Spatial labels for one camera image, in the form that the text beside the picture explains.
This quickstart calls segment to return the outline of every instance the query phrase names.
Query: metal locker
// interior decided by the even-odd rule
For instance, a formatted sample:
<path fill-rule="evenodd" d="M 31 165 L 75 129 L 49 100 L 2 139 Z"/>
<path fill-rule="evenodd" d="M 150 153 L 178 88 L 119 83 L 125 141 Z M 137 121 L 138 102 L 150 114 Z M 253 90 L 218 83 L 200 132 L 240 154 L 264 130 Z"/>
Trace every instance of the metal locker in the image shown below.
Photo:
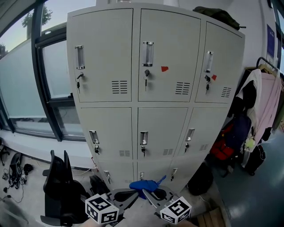
<path fill-rule="evenodd" d="M 131 108 L 83 108 L 81 113 L 97 159 L 132 159 Z"/>
<path fill-rule="evenodd" d="M 131 101 L 132 14 L 133 9 L 104 10 L 70 23 L 80 102 Z"/>
<path fill-rule="evenodd" d="M 154 180 L 158 182 L 164 175 L 167 175 L 170 163 L 171 160 L 150 160 L 138 162 L 137 180 Z"/>
<path fill-rule="evenodd" d="M 241 74 L 244 45 L 244 38 L 207 22 L 205 52 L 196 102 L 231 101 Z"/>
<path fill-rule="evenodd" d="M 175 159 L 169 168 L 165 185 L 179 193 L 195 174 L 206 154 L 192 154 L 189 157 Z"/>
<path fill-rule="evenodd" d="M 191 16 L 142 9 L 139 101 L 189 102 L 200 24 Z"/>
<path fill-rule="evenodd" d="M 132 162 L 100 161 L 99 166 L 109 189 L 129 188 L 129 184 L 134 181 Z"/>
<path fill-rule="evenodd" d="M 178 155 L 208 153 L 227 113 L 227 108 L 194 108 Z"/>
<path fill-rule="evenodd" d="M 188 108 L 138 109 L 138 159 L 172 157 Z"/>

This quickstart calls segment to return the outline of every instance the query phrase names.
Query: red sticker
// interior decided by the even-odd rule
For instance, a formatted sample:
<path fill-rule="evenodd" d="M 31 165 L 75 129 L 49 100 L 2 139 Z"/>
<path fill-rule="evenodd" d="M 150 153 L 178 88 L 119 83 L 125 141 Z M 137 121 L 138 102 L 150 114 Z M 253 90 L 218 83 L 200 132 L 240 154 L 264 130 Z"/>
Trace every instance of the red sticker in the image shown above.
<path fill-rule="evenodd" d="M 216 75 L 213 75 L 211 78 L 212 78 L 212 80 L 214 80 L 214 81 L 215 81 L 215 80 L 216 80 L 216 78 L 217 78 L 217 76 L 216 76 Z"/>
<path fill-rule="evenodd" d="M 168 66 L 161 66 L 161 69 L 162 69 L 162 72 L 165 72 L 169 69 L 169 67 Z"/>

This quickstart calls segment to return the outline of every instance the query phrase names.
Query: blue poster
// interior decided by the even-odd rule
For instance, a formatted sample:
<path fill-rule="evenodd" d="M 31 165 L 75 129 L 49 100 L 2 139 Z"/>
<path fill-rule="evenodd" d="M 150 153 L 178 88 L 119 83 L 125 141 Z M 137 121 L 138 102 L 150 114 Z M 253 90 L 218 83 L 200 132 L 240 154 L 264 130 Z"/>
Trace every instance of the blue poster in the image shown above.
<path fill-rule="evenodd" d="M 274 58 L 274 31 L 267 25 L 267 53 Z"/>

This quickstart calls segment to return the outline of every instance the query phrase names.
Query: locker cabinet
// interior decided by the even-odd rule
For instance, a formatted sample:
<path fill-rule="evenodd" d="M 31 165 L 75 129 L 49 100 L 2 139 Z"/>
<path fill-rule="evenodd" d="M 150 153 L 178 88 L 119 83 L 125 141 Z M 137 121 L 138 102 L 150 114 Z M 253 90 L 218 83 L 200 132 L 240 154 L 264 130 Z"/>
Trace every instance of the locker cabinet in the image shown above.
<path fill-rule="evenodd" d="M 131 108 L 82 109 L 83 125 L 98 159 L 132 159 Z"/>
<path fill-rule="evenodd" d="M 131 101 L 132 12 L 87 13 L 72 22 L 75 78 L 84 74 L 76 80 L 80 102 Z"/>
<path fill-rule="evenodd" d="M 132 162 L 100 161 L 99 165 L 103 170 L 101 176 L 109 189 L 129 188 L 134 181 Z"/>
<path fill-rule="evenodd" d="M 191 16 L 142 9 L 139 101 L 189 102 L 200 23 L 200 19 Z M 146 70 L 150 71 L 148 76 L 145 76 Z"/>
<path fill-rule="evenodd" d="M 194 108 L 178 155 L 207 154 L 220 132 L 227 112 L 227 108 Z"/>
<path fill-rule="evenodd" d="M 167 175 L 170 163 L 171 160 L 139 161 L 137 163 L 137 180 L 158 182 L 164 175 Z"/>
<path fill-rule="evenodd" d="M 164 184 L 174 192 L 180 192 L 199 168 L 206 155 L 206 153 L 192 154 L 186 158 L 180 157 L 174 160 L 170 165 Z"/>
<path fill-rule="evenodd" d="M 138 159 L 172 157 L 188 108 L 138 109 Z"/>
<path fill-rule="evenodd" d="M 231 102 L 240 78 L 243 53 L 243 38 L 207 22 L 205 52 L 196 102 Z M 207 92 L 206 75 L 211 78 Z"/>
<path fill-rule="evenodd" d="M 244 45 L 220 21 L 161 4 L 68 13 L 74 100 L 110 189 L 167 175 L 162 184 L 182 190 L 225 121 Z"/>

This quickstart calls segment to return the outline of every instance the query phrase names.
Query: blue cloth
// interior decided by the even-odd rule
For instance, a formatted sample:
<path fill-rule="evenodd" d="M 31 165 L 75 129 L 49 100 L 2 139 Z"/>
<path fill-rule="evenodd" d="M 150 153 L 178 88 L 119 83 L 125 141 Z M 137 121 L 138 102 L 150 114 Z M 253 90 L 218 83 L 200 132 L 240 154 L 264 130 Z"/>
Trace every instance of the blue cloth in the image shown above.
<path fill-rule="evenodd" d="M 164 175 L 158 182 L 153 181 L 153 180 L 139 180 L 139 181 L 135 181 L 132 182 L 129 185 L 129 188 L 131 189 L 135 189 L 136 191 L 138 191 L 139 193 L 139 197 L 141 197 L 142 199 L 146 199 L 146 197 L 143 194 L 142 189 L 146 189 L 147 191 L 153 192 L 155 191 L 160 183 L 166 178 L 166 175 Z"/>

